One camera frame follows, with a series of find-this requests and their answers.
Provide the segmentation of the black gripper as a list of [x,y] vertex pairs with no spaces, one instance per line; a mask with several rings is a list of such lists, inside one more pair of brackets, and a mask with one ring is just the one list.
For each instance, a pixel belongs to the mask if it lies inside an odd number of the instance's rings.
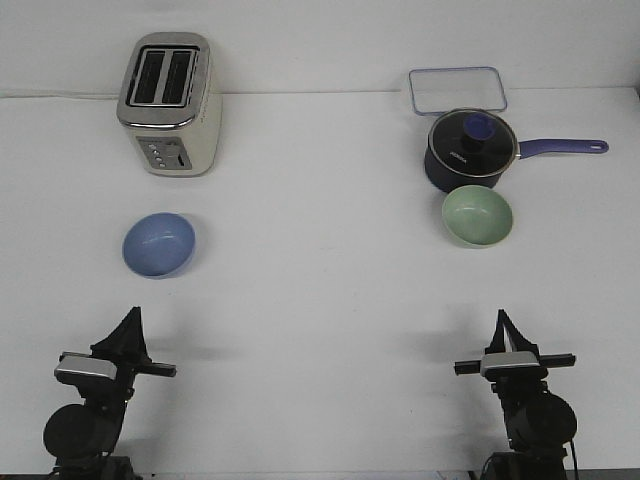
[[[504,335],[509,346],[505,345]],[[489,346],[484,350],[484,354],[478,359],[455,361],[453,366],[454,372],[458,376],[479,375],[483,377],[480,374],[480,360],[485,354],[510,351],[527,351],[534,353],[540,361],[541,366],[547,370],[548,375],[550,369],[569,368],[576,364],[576,355],[573,353],[542,353],[536,343],[528,340],[518,330],[508,313],[503,309],[499,309],[495,331]],[[545,392],[548,389],[546,383],[547,376],[542,379],[501,377],[497,381],[490,381],[483,378],[492,385],[493,392],[503,399],[507,397],[526,397]]]
[[175,365],[152,362],[144,338],[141,309],[132,307],[120,324],[103,340],[93,345],[94,355],[133,355],[137,363],[127,360],[109,360],[117,367],[115,381],[76,380],[73,384],[84,399],[120,397],[128,400],[133,395],[133,384],[139,374],[172,378]]

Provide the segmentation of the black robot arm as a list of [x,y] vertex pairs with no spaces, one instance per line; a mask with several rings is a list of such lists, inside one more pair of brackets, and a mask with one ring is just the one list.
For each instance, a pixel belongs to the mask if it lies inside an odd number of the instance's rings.
[[174,365],[149,357],[139,306],[88,353],[62,352],[54,377],[75,387],[83,402],[59,408],[44,427],[44,446],[55,458],[49,477],[139,479],[129,457],[113,454],[136,376],[172,378],[176,372]]
[[575,365],[572,353],[542,354],[507,312],[497,313],[491,342],[478,360],[458,361],[456,375],[478,374],[490,383],[503,412],[510,450],[485,461],[481,479],[565,479],[564,459],[575,454],[577,417],[546,378],[552,368]]

